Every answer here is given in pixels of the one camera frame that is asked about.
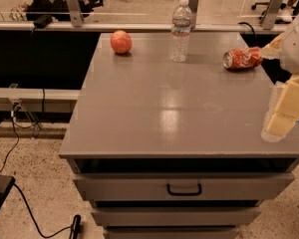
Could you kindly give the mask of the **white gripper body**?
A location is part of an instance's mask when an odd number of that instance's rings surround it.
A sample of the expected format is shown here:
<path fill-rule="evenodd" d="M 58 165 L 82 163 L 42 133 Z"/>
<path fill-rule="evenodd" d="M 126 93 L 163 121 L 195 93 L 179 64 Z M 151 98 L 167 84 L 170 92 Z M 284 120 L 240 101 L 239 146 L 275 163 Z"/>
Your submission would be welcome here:
<path fill-rule="evenodd" d="M 279 60 L 282 69 L 292 75 L 299 75 L 299 14 L 283 34 Z"/>

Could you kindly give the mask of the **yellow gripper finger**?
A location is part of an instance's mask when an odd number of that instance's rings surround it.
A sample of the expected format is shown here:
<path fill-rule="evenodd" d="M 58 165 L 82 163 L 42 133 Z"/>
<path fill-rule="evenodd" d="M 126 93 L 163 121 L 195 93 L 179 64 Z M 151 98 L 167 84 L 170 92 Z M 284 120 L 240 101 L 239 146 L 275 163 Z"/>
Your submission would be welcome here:
<path fill-rule="evenodd" d="M 278 59 L 283 37 L 283 33 L 275 37 L 269 44 L 267 44 L 265 47 L 261 49 L 260 56 L 263 59 L 268 60 Z"/>
<path fill-rule="evenodd" d="M 299 121 L 299 75 L 272 88 L 261 137 L 267 142 L 283 139 Z"/>

